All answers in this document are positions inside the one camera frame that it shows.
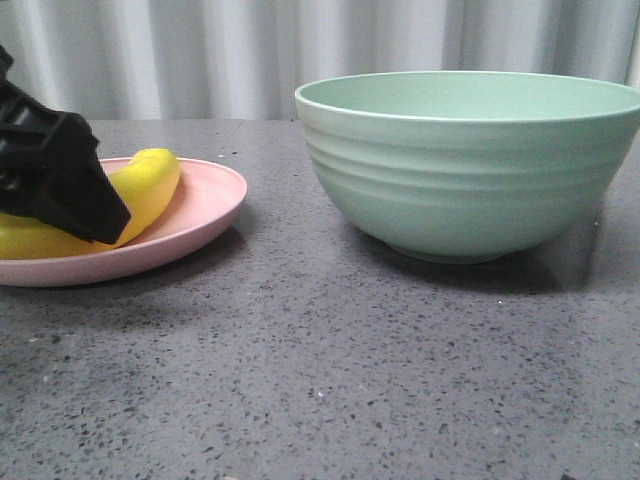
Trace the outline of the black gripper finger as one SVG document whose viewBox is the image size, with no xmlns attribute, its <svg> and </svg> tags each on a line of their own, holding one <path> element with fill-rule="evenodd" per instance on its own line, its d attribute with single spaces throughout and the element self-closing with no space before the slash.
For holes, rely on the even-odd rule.
<svg viewBox="0 0 640 480">
<path fill-rule="evenodd" d="M 131 213 L 103 171 L 99 141 L 74 112 L 52 110 L 7 79 L 1 51 L 1 211 L 113 244 Z"/>
</svg>

